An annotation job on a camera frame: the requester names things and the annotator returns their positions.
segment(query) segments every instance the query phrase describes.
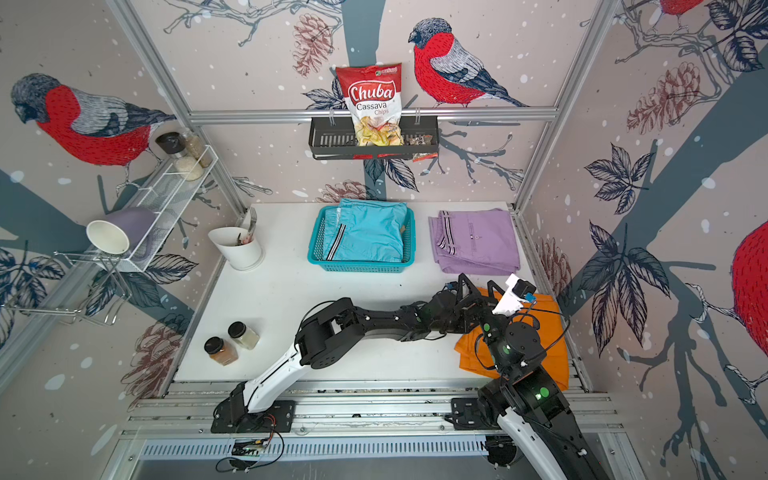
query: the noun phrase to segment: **spice jar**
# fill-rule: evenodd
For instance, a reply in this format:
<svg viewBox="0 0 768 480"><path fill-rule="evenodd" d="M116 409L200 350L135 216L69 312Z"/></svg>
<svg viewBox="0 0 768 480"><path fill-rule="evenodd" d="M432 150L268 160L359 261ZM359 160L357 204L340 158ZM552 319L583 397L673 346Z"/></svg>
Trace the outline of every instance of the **spice jar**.
<svg viewBox="0 0 768 480"><path fill-rule="evenodd" d="M205 144L192 130L189 128L183 128L179 132L181 141L184 143L184 148L187 149L190 155L200 161L200 165L203 168L207 168L210 165L210 158L203 157L205 152Z"/></svg>
<svg viewBox="0 0 768 480"><path fill-rule="evenodd" d="M203 168L184 148L184 142L177 132L162 134L155 139L155 142L173 159L177 171L187 173L184 178L186 181L191 182L203 176Z"/></svg>
<svg viewBox="0 0 768 480"><path fill-rule="evenodd" d="M212 336L205 342L205 353L221 365L229 365L237 360L235 347L218 336Z"/></svg>
<svg viewBox="0 0 768 480"><path fill-rule="evenodd" d="M232 340L234 340L235 343L242 346L244 349L253 350L253 348L259 342L259 336L256 334L256 332L248 328L248 326L243 322L233 322L227 331L229 332Z"/></svg>

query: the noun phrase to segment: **fork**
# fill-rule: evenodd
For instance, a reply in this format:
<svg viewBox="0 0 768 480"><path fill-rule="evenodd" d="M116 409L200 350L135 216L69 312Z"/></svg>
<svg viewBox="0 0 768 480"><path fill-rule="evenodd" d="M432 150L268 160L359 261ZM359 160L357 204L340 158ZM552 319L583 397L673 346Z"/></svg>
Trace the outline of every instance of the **fork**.
<svg viewBox="0 0 768 480"><path fill-rule="evenodd" d="M249 243L253 239L253 229L256 228L256 208L251 205L248 207L248 211L250 212L250 226L248 227L248 235L246 235L246 242Z"/></svg>

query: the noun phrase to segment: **teal basket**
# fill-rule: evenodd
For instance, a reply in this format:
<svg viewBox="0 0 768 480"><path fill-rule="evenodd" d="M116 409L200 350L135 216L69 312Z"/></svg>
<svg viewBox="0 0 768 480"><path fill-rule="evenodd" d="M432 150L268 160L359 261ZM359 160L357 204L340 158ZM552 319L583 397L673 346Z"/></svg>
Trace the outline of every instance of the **teal basket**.
<svg viewBox="0 0 768 480"><path fill-rule="evenodd" d="M315 265L320 265L328 272L370 272L401 273L407 266L413 265L416 256L416 225L413 210L406 214L406 229L402 232L402 262L349 262L323 260L323 237L326 231L326 210L338 208L335 205L324 207L315 221L315 229L310 240L310 252L306 258Z"/></svg>

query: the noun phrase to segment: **wire rack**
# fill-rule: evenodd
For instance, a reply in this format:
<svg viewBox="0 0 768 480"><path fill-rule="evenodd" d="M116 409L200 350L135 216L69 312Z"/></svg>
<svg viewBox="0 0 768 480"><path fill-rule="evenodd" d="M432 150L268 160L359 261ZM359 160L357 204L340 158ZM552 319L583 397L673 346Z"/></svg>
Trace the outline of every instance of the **wire rack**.
<svg viewBox="0 0 768 480"><path fill-rule="evenodd" d="M196 163L201 167L208 163L200 178L188 181L191 171L179 171L172 160L166 160L160 166L160 173L138 189L128 207L147 208L154 212L156 217L141 242L133 250L122 255L117 266L119 272L144 272L147 269L218 161L219 157L214 149L206 145Z"/></svg>
<svg viewBox="0 0 768 480"><path fill-rule="evenodd" d="M95 269L96 274L94 279L90 283L83 285L83 290L88 293L76 307L46 306L45 308L38 308L29 306L26 304L28 303L28 299L24 298L22 292L35 281L39 281L41 274L45 272L48 265L55 261L55 257L64 257L71 265L75 265L76 263L95 263L101 268ZM84 320L102 326L114 325L115 322L118 321L118 313L120 312L120 309L131 298L131 288L128 286L123 276L117 271L117 266L120 260L119 256L104 254L98 250L85 253L54 252L53 255L48 258L48 261L43 263L37 269L37 273L31 275L26 283L18 288L18 292L11 297L8 302L0 305L0 309L8 310L10 312L20 312L25 315L43 314L63 316L67 317L67 320L62 321L70 324L79 320ZM107 298L106 303L100 301L100 298L103 297L104 289L109 289L109 291L112 292L112 295Z"/></svg>

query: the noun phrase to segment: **cable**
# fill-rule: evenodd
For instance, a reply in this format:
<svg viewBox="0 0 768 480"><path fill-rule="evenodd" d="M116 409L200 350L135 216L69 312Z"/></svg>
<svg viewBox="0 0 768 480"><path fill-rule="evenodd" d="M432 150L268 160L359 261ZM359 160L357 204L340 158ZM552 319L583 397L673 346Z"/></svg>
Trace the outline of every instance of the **cable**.
<svg viewBox="0 0 768 480"><path fill-rule="evenodd" d="M480 339L482 338L482 334L478 335L478 337L475 339L475 358L478 360L478 363L480 366L486 370L496 370L496 365L493 366L485 366L483 365L482 360L480 360L480 357L478 356L478 345L480 344Z"/></svg>

